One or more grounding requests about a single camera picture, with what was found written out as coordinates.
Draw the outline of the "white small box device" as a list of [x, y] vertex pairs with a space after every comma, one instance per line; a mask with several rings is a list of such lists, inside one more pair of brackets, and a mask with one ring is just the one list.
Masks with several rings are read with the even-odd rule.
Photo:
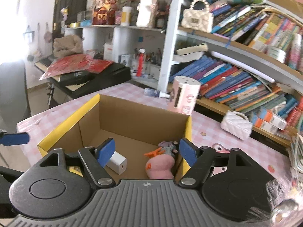
[[108, 166], [118, 175], [121, 175], [127, 169], [127, 158], [114, 149], [102, 149], [98, 151], [97, 162], [103, 168]]

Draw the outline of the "grey office chair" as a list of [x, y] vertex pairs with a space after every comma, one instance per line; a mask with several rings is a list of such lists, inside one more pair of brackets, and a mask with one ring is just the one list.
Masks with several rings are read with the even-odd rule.
[[16, 132], [16, 125], [31, 116], [23, 61], [1, 64], [1, 129]]

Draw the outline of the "grey purple plush toy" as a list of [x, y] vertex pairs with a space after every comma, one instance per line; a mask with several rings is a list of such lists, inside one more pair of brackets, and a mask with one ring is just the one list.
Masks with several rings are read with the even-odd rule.
[[167, 154], [176, 158], [179, 154], [179, 142], [177, 141], [163, 141], [158, 144], [158, 147], [161, 148], [160, 152]]

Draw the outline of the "white quilted pearl purse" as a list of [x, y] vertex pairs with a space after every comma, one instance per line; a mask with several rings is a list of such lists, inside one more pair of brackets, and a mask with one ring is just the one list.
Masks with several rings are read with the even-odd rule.
[[249, 121], [248, 117], [237, 111], [227, 111], [220, 126], [223, 130], [241, 140], [247, 140], [253, 128], [253, 124]]

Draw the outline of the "orange blue white box lower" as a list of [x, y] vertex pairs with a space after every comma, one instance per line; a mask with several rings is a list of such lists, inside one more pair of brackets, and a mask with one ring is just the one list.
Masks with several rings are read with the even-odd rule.
[[252, 113], [250, 114], [249, 120], [250, 120], [250, 122], [251, 122], [254, 126], [256, 126], [256, 127], [260, 128], [260, 129], [266, 131], [266, 132], [269, 132], [270, 134], [275, 135], [275, 133], [276, 133], [277, 130], [278, 130], [278, 129], [277, 129], [275, 126], [273, 126], [272, 124], [270, 124], [270, 123], [264, 121], [263, 119], [259, 118], [259, 117], [257, 116], [257, 114], [254, 113], [254, 112], [252, 112]]

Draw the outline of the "orange blue white box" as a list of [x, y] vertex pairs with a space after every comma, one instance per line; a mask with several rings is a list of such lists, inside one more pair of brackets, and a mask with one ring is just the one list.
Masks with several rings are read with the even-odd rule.
[[258, 112], [258, 117], [282, 131], [287, 126], [287, 122], [284, 118], [282, 118], [281, 116], [275, 114], [273, 111], [266, 109], [264, 107], [260, 108]]
[[278, 129], [277, 129], [275, 126], [273, 126], [272, 124], [270, 124], [270, 123], [264, 121], [263, 119], [259, 118], [259, 117], [257, 116], [257, 114], [254, 113], [254, 112], [252, 112], [252, 113], [250, 114], [249, 120], [250, 120], [250, 122], [251, 122], [254, 126], [256, 126], [256, 127], [260, 128], [260, 129], [266, 131], [266, 132], [269, 132], [270, 134], [275, 135], [275, 133], [276, 133], [277, 130], [278, 130]]

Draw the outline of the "pink cylindrical pen holder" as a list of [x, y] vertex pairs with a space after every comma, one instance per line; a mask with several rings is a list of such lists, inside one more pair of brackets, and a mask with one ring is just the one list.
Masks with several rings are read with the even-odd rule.
[[176, 76], [167, 109], [191, 116], [200, 91], [201, 83], [187, 76]]

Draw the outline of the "pink checkered cartoon desk mat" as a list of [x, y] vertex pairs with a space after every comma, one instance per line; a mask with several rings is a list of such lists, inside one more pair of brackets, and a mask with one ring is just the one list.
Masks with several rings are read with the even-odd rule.
[[[165, 109], [167, 107], [167, 101], [165, 99], [148, 97], [145, 96], [143, 92], [144, 90], [142, 88], [127, 82], [99, 91], [100, 94], [119, 97], [157, 108]], [[40, 112], [17, 124], [17, 131], [27, 132], [30, 135], [30, 142], [23, 146], [22, 151], [31, 165], [34, 165], [34, 163], [42, 157], [37, 148], [38, 143], [94, 95], [95, 94], [92, 93], [71, 100]], [[218, 143], [228, 149], [240, 148], [268, 170], [274, 177], [291, 177], [291, 163], [287, 156], [268, 147], [264, 142], [258, 142], [254, 138], [241, 141], [230, 133], [222, 130], [219, 122], [198, 112], [192, 113], [192, 141], [199, 147]]]

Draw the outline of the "black electronic keyboard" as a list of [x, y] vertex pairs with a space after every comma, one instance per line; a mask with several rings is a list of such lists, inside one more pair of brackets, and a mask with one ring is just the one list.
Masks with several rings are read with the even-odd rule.
[[59, 89], [72, 99], [91, 94], [131, 80], [130, 68], [113, 63], [101, 73], [78, 71], [47, 79], [54, 89]]

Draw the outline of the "red paper sheets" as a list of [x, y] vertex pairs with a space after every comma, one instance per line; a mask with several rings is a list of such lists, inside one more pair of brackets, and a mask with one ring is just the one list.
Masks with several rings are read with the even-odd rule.
[[88, 54], [69, 55], [64, 58], [55, 59], [50, 66], [47, 67], [46, 71], [40, 77], [40, 80], [78, 71], [88, 71], [99, 74], [112, 64], [113, 61], [94, 59]]

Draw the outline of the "red white bottle figure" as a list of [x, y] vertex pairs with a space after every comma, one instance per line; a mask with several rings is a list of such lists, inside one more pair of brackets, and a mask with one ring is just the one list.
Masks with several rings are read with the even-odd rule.
[[138, 68], [137, 68], [137, 72], [136, 72], [136, 77], [141, 77], [141, 75], [142, 75], [145, 52], [146, 51], [144, 48], [141, 48], [139, 50]]

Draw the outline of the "beige folded towel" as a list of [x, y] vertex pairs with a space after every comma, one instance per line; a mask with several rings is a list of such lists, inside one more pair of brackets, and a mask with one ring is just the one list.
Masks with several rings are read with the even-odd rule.
[[53, 42], [53, 55], [55, 58], [64, 58], [73, 54], [82, 54], [83, 42], [77, 35], [68, 35], [56, 38]]

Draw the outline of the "cream quilted handbag on shelf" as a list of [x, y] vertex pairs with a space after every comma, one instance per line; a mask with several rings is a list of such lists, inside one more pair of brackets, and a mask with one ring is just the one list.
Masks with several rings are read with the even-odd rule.
[[[204, 3], [204, 10], [195, 10], [196, 3]], [[214, 15], [210, 13], [209, 4], [206, 0], [193, 0], [190, 8], [183, 11], [181, 26], [195, 31], [211, 33]]]

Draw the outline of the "couple figurine red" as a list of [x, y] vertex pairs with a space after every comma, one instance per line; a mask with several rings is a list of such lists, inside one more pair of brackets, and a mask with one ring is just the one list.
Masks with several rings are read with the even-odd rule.
[[92, 10], [93, 25], [114, 25], [118, 0], [94, 0]]

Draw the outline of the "white bookshelf frame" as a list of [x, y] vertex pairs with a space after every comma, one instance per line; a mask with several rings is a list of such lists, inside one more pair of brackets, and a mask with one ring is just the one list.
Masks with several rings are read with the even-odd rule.
[[[298, 22], [302, 22], [302, 5], [295, 0], [265, 0], [265, 3], [284, 12]], [[291, 86], [302, 92], [302, 75], [289, 66], [269, 57], [268, 55], [251, 49], [237, 42], [204, 32], [193, 32], [179, 27], [179, 16], [182, 0], [172, 0], [169, 10], [169, 19], [165, 35], [162, 65], [158, 82], [158, 89], [166, 91], [169, 75], [173, 64], [177, 35], [206, 42], [211, 51], [223, 54], [226, 57], [238, 60], [273, 78], [275, 81]]]

